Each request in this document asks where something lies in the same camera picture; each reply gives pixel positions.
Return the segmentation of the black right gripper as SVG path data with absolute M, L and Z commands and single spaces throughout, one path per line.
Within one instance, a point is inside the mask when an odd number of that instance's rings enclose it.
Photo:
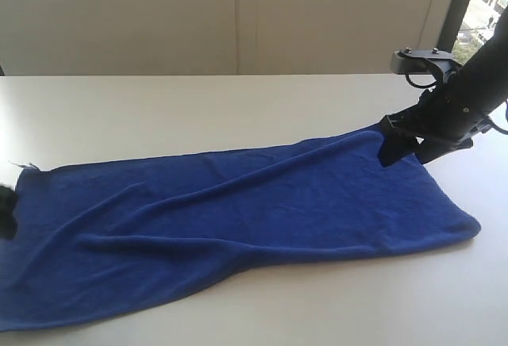
M 490 83 L 446 83 L 425 90 L 418 103 L 380 121 L 378 160 L 389 167 L 413 153 L 427 164 L 473 146 L 472 137 L 492 129 Z

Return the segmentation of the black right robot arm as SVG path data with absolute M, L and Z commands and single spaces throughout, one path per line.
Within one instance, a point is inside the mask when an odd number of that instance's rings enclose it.
M 451 152 L 469 149 L 473 136 L 494 129 L 490 118 L 507 100 L 507 15 L 498 20 L 493 36 L 460 64 L 437 48 L 406 48 L 393 53 L 391 70 L 410 81 L 414 75 L 431 75 L 420 86 L 418 102 L 380 121 L 384 141 L 378 151 L 382 166 L 389 167 L 409 154 L 422 164 Z

